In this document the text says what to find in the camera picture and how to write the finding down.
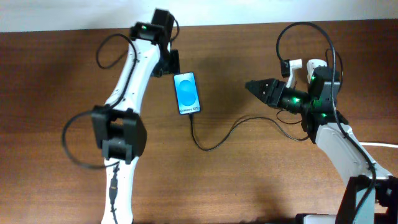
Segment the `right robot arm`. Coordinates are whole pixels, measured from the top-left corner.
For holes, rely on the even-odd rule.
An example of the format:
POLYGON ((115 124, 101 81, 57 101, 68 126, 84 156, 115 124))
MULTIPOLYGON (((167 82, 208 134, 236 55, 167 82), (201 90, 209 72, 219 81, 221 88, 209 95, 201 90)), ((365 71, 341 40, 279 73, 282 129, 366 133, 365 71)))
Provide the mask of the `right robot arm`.
POLYGON ((397 223, 397 177, 380 166, 356 139, 335 107, 340 74, 317 67, 306 92, 270 78, 246 89, 266 105, 302 116, 302 128, 331 160, 346 186, 337 214, 301 213, 297 223, 397 223))

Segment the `blue Samsung Galaxy smartphone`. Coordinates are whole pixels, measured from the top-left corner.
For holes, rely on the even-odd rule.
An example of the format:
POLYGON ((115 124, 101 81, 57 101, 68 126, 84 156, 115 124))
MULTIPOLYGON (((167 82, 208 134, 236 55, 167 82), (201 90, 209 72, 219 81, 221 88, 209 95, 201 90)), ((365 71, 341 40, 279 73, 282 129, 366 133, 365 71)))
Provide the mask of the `blue Samsung Galaxy smartphone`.
POLYGON ((201 111, 197 84, 193 72, 174 75, 174 87, 178 112, 181 115, 198 113, 201 111))

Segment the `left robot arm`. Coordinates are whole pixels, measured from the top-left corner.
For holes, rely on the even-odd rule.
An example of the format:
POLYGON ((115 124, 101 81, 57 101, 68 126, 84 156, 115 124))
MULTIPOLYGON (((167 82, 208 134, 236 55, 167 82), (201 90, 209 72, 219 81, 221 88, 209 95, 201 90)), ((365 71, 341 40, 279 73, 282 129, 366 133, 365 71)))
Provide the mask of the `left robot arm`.
POLYGON ((147 142, 141 106, 151 77, 180 72, 178 50, 172 48, 175 17, 156 9, 150 23, 138 22, 126 37, 126 62, 112 94, 95 106, 91 120, 96 145, 104 158, 106 200, 102 223, 133 223, 134 171, 147 142))

